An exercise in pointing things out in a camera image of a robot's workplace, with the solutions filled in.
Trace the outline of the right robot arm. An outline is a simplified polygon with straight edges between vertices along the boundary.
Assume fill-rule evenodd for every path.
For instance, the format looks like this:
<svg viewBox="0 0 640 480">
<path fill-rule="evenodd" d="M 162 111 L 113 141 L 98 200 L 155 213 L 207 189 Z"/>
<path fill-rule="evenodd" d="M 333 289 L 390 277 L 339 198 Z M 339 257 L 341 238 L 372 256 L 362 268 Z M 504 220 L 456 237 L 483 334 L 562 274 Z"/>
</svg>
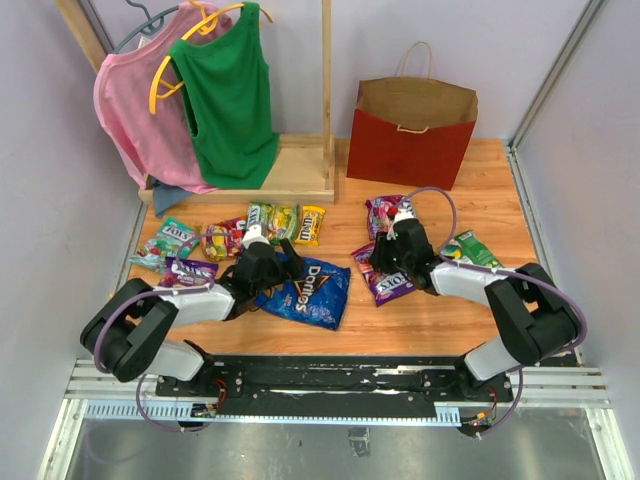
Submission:
<svg viewBox="0 0 640 480">
<path fill-rule="evenodd" d="M 584 315 L 541 265 L 512 270 L 455 262 L 436 254 L 413 218 L 376 235 L 370 264 L 376 272 L 404 275 L 430 295 L 458 297 L 490 309 L 498 336 L 454 364 L 453 387 L 466 400 L 480 397 L 489 382 L 508 371 L 573 348 L 586 334 Z"/>
</svg>

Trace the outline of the purple Fox's berries bag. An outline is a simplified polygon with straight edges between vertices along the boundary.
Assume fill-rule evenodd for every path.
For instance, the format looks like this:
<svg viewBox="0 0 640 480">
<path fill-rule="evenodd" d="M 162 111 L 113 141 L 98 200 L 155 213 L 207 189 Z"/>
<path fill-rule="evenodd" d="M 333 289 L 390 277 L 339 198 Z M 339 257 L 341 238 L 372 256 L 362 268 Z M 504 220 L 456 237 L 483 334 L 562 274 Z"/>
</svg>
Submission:
<svg viewBox="0 0 640 480">
<path fill-rule="evenodd" d="M 374 270 L 369 259 L 374 250 L 370 242 L 351 253 L 361 275 L 373 295 L 377 307 L 401 298 L 416 290 L 414 285 L 401 273 L 384 274 Z"/>
</svg>

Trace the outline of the orange Fox's fruits candy bag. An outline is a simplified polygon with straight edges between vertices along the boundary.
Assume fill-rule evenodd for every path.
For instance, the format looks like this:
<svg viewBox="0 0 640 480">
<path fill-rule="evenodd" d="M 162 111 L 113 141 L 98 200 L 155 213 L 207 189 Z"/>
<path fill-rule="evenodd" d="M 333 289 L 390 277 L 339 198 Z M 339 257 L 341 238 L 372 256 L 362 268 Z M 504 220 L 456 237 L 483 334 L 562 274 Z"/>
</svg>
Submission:
<svg viewBox="0 0 640 480">
<path fill-rule="evenodd" d="M 237 257 L 243 250 L 242 239 L 247 217 L 241 216 L 209 225 L 197 225 L 203 254 L 211 261 L 218 262 Z"/>
</svg>

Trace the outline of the red paper bag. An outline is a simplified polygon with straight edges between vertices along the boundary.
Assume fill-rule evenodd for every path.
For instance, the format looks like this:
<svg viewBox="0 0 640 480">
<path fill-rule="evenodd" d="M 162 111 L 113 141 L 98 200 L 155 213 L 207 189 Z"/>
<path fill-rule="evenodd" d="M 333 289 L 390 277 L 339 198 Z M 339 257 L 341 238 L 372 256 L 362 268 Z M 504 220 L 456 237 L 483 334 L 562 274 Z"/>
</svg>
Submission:
<svg viewBox="0 0 640 480">
<path fill-rule="evenodd" d="M 346 176 L 453 188 L 478 116 L 473 89 L 405 73 L 359 82 Z"/>
</svg>

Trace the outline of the green candy bag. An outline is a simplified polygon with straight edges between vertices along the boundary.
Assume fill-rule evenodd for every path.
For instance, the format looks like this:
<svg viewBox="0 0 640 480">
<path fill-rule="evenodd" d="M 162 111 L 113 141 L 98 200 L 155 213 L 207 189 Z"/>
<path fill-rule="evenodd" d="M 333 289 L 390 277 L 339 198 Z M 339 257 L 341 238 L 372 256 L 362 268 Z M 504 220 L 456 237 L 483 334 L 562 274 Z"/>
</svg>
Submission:
<svg viewBox="0 0 640 480">
<path fill-rule="evenodd" d="M 502 268 L 503 264 L 482 243 L 473 230 L 456 235 L 442 250 L 442 254 L 455 261 L 489 268 Z"/>
</svg>

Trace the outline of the teal Fox's candy bag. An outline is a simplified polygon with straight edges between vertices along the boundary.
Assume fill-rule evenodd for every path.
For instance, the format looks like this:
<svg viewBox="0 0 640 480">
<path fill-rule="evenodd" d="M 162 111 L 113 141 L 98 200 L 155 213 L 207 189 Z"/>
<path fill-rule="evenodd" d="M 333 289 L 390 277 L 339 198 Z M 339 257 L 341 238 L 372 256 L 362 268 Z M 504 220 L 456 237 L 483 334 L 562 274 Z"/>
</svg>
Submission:
<svg viewBox="0 0 640 480">
<path fill-rule="evenodd" d="M 129 258 L 129 262 L 159 273 L 167 257 L 187 259 L 198 245 L 196 230 L 173 218 L 168 218 L 156 233 Z"/>
</svg>

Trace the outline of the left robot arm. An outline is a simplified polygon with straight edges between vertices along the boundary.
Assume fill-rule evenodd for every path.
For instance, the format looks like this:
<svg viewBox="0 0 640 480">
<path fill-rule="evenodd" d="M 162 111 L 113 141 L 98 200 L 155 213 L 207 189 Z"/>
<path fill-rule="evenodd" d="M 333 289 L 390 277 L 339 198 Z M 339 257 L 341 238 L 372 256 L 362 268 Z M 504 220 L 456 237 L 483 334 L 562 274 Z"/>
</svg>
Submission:
<svg viewBox="0 0 640 480">
<path fill-rule="evenodd" d="M 280 248 L 255 243 L 219 279 L 203 285 L 162 289 L 140 278 L 129 280 L 84 327 L 80 344 L 100 372 L 123 383 L 155 374 L 203 395 L 214 383 L 214 371 L 205 365 L 207 353 L 190 342 L 169 340 L 169 331 L 234 320 L 255 309 L 263 291 L 302 277 L 302 257 L 287 240 Z"/>
</svg>

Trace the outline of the green Fox's spring tea bag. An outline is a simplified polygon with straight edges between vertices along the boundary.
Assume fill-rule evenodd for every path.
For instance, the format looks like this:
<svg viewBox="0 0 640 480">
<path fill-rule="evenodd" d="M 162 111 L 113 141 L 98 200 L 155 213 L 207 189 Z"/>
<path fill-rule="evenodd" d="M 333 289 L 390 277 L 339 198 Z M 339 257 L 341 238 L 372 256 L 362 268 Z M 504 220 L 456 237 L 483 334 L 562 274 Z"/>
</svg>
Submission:
<svg viewBox="0 0 640 480">
<path fill-rule="evenodd" d="M 284 239 L 293 243 L 300 226 L 300 206 L 273 205 L 262 202 L 249 204 L 247 227 L 258 224 L 270 244 Z"/>
</svg>

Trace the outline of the yellow M&M's bag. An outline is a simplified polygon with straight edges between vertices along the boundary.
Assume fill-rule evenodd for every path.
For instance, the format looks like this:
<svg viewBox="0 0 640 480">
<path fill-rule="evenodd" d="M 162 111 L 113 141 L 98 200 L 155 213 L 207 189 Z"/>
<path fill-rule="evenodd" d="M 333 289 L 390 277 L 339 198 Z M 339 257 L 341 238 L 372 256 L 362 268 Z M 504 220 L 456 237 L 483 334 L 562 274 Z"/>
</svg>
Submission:
<svg viewBox="0 0 640 480">
<path fill-rule="evenodd" d="M 326 209 L 320 206 L 304 205 L 301 213 L 301 223 L 295 243 L 303 246 L 318 247 L 319 234 Z"/>
</svg>

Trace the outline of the dark blue snack wrapper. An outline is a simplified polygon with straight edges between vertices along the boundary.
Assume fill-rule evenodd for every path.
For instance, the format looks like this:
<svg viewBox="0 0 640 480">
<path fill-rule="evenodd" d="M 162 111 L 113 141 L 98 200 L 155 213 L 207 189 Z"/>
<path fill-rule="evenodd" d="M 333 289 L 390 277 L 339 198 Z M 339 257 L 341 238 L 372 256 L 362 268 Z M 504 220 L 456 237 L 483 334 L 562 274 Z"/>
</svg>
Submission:
<svg viewBox="0 0 640 480">
<path fill-rule="evenodd" d="M 255 303 L 277 317 L 337 331 L 345 314 L 351 269 L 303 257 L 301 277 L 261 292 Z"/>
</svg>

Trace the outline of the purple snack pack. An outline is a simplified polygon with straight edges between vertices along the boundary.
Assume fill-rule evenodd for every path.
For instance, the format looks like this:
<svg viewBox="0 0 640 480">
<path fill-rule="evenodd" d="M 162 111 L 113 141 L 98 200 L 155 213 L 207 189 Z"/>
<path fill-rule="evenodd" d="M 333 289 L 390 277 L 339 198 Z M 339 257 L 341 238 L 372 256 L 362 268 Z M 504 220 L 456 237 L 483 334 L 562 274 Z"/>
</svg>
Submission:
<svg viewBox="0 0 640 480">
<path fill-rule="evenodd" d="M 174 257 L 167 257 L 159 287 L 182 288 L 209 284 L 215 281 L 219 265 L 198 260 L 183 259 L 180 263 Z"/>
</svg>

